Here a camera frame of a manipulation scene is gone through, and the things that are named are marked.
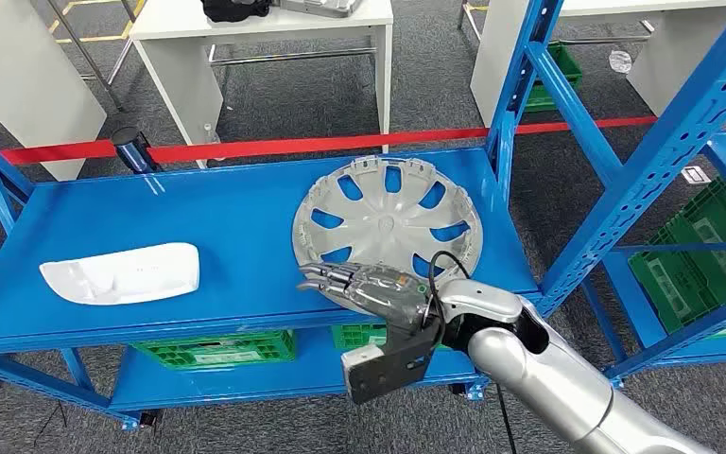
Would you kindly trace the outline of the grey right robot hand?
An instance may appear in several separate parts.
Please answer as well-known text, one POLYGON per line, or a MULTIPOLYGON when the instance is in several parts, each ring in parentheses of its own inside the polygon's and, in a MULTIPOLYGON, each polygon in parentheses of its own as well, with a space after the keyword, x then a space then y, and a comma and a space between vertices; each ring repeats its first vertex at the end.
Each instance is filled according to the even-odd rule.
POLYGON ((299 290, 313 289, 339 306, 376 316, 408 333, 439 317, 430 286, 416 276, 383 264, 307 263, 299 290))

